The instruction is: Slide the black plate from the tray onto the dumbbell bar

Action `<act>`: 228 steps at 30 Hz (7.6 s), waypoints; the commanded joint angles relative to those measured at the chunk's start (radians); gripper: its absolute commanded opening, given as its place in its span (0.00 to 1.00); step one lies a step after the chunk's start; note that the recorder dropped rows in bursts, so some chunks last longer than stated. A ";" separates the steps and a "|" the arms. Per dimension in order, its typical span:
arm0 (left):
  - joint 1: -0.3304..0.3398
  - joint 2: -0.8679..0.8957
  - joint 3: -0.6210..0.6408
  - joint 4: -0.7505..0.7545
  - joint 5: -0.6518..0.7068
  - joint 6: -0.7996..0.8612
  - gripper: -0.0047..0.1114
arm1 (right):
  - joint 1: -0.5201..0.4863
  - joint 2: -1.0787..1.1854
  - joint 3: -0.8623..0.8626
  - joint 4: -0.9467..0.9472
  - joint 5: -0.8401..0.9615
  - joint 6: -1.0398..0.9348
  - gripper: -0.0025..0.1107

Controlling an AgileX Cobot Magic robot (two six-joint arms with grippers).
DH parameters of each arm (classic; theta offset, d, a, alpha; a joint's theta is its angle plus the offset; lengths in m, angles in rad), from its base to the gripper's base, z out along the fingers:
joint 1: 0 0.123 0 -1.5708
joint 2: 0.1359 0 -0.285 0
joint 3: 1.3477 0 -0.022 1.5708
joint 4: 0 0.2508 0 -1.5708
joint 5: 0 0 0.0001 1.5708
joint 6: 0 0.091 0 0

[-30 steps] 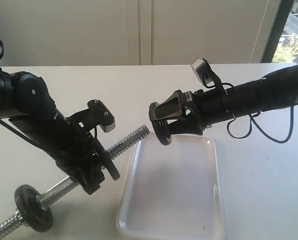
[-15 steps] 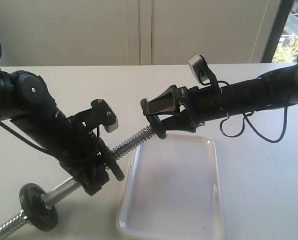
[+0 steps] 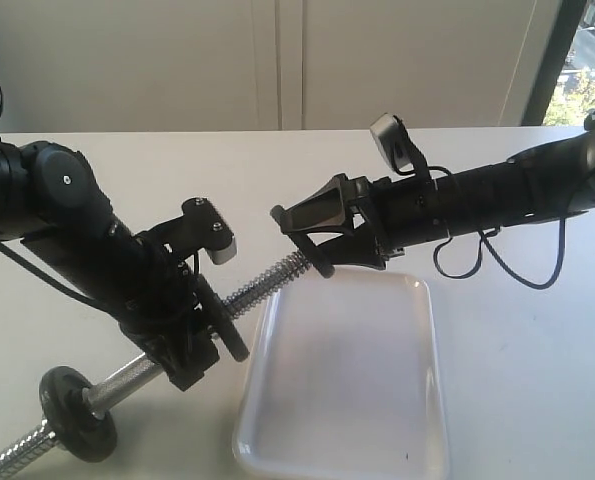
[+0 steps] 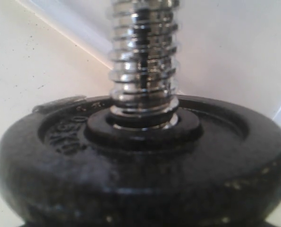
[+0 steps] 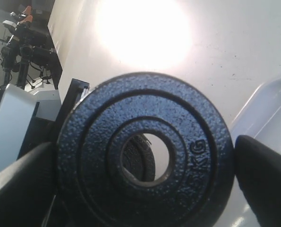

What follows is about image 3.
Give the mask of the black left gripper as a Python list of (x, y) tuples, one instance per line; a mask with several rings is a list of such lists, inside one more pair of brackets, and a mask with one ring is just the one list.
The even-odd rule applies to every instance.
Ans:
[(133, 233), (106, 219), (66, 230), (66, 279), (81, 301), (116, 320), (180, 391), (220, 359), (212, 334), (224, 319), (221, 300), (192, 275), (153, 229)]

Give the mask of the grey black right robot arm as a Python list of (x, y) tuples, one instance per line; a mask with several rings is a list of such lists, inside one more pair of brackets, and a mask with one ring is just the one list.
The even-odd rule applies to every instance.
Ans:
[(370, 133), (399, 180), (337, 174), (305, 200), (271, 211), (324, 277), (337, 265), (382, 270), (419, 244), (595, 208), (595, 111), (578, 136), (438, 178), (398, 116), (382, 115)]

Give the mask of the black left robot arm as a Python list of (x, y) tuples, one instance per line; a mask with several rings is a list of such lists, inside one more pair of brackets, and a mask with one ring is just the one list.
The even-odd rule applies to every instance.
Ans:
[(208, 247), (186, 215), (137, 234), (115, 215), (84, 155), (0, 138), (0, 245), (21, 244), (109, 314), (186, 391), (219, 360), (206, 283), (186, 260)]

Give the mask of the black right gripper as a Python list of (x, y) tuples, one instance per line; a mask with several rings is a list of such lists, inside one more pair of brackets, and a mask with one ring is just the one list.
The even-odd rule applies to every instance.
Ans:
[[(364, 220), (355, 229), (352, 212)], [(384, 177), (371, 182), (364, 176), (337, 174), (281, 213), (279, 225), (284, 234), (347, 234), (316, 246), (334, 267), (378, 271), (385, 269), (385, 260), (402, 256), (408, 247), (449, 237), (434, 180)]]

